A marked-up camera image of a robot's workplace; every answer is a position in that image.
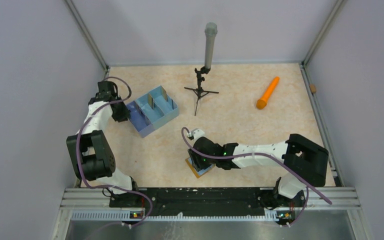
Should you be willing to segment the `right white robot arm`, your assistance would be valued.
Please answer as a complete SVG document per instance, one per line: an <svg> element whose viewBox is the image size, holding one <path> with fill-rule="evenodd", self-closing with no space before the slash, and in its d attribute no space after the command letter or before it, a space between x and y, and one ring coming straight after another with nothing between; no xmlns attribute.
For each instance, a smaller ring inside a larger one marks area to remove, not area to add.
<svg viewBox="0 0 384 240"><path fill-rule="evenodd" d="M316 191L326 185L328 150L300 134L293 133L287 140L265 145L237 142L220 145L199 128L183 127L181 135L188 146L188 164L198 176L212 168L230 171L279 166L285 169L286 174L276 180L266 197L275 207L287 206L304 189Z"/></svg>

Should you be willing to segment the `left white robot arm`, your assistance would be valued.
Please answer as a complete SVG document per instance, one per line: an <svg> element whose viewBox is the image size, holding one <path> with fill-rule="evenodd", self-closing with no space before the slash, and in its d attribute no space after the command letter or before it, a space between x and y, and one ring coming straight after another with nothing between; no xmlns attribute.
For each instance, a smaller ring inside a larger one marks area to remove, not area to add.
<svg viewBox="0 0 384 240"><path fill-rule="evenodd" d="M131 176L116 167L116 158L105 137L109 120L125 122L130 110L120 96L113 77L98 82L98 91L88 102L88 113L79 131L66 139L76 177L86 185L97 181L110 194L121 195L129 207L140 202L140 193Z"/></svg>

